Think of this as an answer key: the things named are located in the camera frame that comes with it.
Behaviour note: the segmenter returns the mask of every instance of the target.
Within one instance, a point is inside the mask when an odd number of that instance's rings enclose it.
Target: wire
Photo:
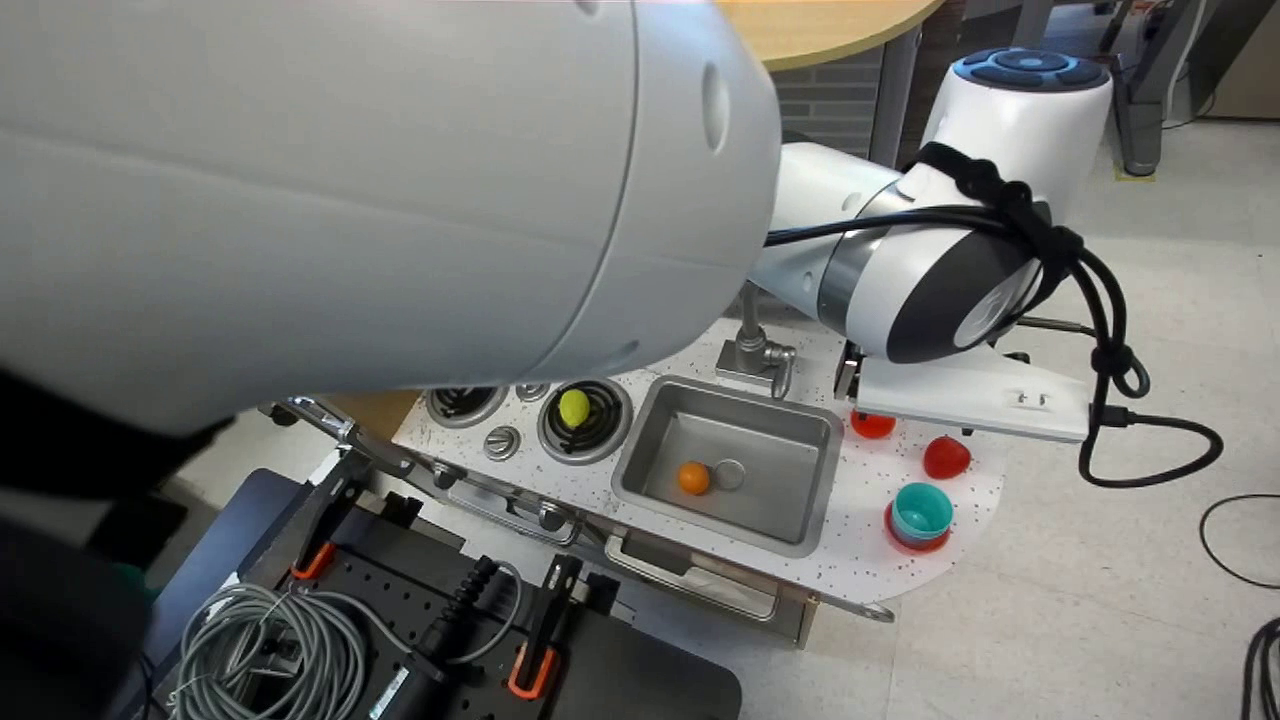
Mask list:
[[[1097,486],[1156,486],[1156,483],[1171,483],[1182,481],[1207,462],[1219,460],[1224,450],[1224,437],[1207,424],[1182,421],[1182,416],[1138,416],[1128,407],[1106,403],[1106,391],[1114,387],[1119,397],[1148,397],[1151,391],[1151,377],[1145,370],[1145,364],[1134,361],[1134,352],[1128,348],[1125,333],[1128,333],[1128,302],[1125,302],[1125,287],[1119,279],[1090,257],[1078,247],[1078,269],[1071,269],[1083,309],[1090,315],[1097,326],[1097,352],[1090,352],[1090,368],[1097,368],[1097,382],[1090,382],[1090,407],[1087,407],[1087,433],[1074,457],[1074,468],[1087,483]],[[1188,462],[1162,468],[1162,471],[1148,471],[1148,476],[1097,476],[1090,457],[1097,457],[1097,439],[1105,429],[1131,429],[1131,424],[1148,424],[1148,429],[1171,429],[1171,433],[1193,433],[1204,439],[1204,450]]]
[[[146,720],[153,711],[154,711],[154,716],[169,716],[162,702],[154,700],[154,674],[159,674],[154,664],[141,652],[141,657],[134,657],[134,667],[141,667],[141,674],[145,674],[145,708],[141,708],[141,716],[145,716],[145,720]]]
[[[505,567],[505,573],[510,574],[510,582],[516,582],[510,607],[506,607],[505,622],[499,622],[478,646],[472,646],[472,652],[464,652],[464,657],[454,657],[454,658],[447,658],[447,664],[475,664],[475,658],[482,658],[482,657],[516,628],[516,615],[525,610],[525,579],[521,579],[521,567],[506,565],[506,560],[497,560],[497,567]]]
[[[904,222],[1003,230],[1003,222],[994,217],[988,217],[982,208],[941,205],[941,208],[915,208],[915,211],[891,211],[891,217],[853,217],[853,220],[811,222],[811,228],[771,228],[762,247],[818,239],[818,236],[834,236],[834,230],[860,230],[860,228],[904,228]]]
[[[1210,521],[1219,506],[1226,506],[1226,502],[1280,502],[1280,493],[1219,495],[1214,502],[1207,502],[1207,506],[1201,511],[1201,549],[1204,549],[1204,555],[1207,555],[1219,573],[1235,574],[1238,582],[1251,582],[1251,589],[1263,589],[1263,592],[1280,592],[1280,579],[1243,574],[1243,573],[1235,573],[1230,565],[1224,565],[1224,560],[1214,555],[1214,549],[1207,544],[1207,521]]]
[[[188,620],[169,702],[180,720],[340,720],[357,711],[363,678],[363,635],[333,592],[229,582]]]
[[[1266,620],[1243,652],[1243,686],[1238,686],[1238,720],[1251,716],[1251,682],[1256,682],[1256,708],[1263,711],[1263,720],[1280,720],[1280,700],[1274,700],[1274,670],[1272,670],[1272,657],[1280,646],[1280,615]]]
[[[361,610],[394,652],[410,652],[410,646],[408,646],[366,603],[361,603],[357,597],[343,597],[343,592],[312,592],[312,597]]]
[[[1019,323],[1019,326],[1039,326],[1039,333],[1097,335],[1087,323],[1055,318],[1055,315],[1019,315],[1019,318],[1010,318],[1010,323]]]

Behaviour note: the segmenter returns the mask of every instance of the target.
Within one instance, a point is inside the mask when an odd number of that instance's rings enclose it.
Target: table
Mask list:
[[[718,0],[729,23],[771,73],[881,47],[936,8],[941,0]]]
[[[943,0],[718,0],[767,73],[832,63],[884,43],[870,161],[897,163],[920,29]]]

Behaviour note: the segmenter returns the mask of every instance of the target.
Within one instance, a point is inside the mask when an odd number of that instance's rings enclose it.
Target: metal sink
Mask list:
[[[625,498],[775,549],[806,553],[841,457],[832,410],[775,403],[693,381],[657,381],[614,483]],[[711,493],[675,486],[680,462],[706,462]]]

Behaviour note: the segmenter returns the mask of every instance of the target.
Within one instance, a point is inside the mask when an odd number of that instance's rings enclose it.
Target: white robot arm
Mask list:
[[[1062,197],[1105,97],[968,77],[926,137]],[[926,169],[781,150],[771,85],[705,0],[0,8],[0,368],[146,433],[625,370],[744,276],[865,355],[936,361],[999,323],[1023,257],[953,228],[761,242],[956,201]]]

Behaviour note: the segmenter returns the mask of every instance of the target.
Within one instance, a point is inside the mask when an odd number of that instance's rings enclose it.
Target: white panel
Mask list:
[[[614,239],[534,377],[619,370],[699,335],[734,294],[771,217],[771,79],[716,2],[637,2],[637,149]]]
[[[1090,173],[1106,107],[1113,85],[1083,90],[1009,90],[946,73],[923,141],[990,161],[1003,178],[1031,184],[1052,217],[1069,220]]]
[[[0,364],[145,429],[521,377],[633,137],[604,0],[6,0]]]
[[[785,144],[771,201],[771,228],[811,228],[860,217],[899,173],[844,157],[824,144]],[[829,239],[781,242],[755,257],[753,283],[815,315],[818,279],[832,260]]]
[[[855,407],[1078,442],[1087,429],[1087,382],[990,348],[926,364],[869,355]]]

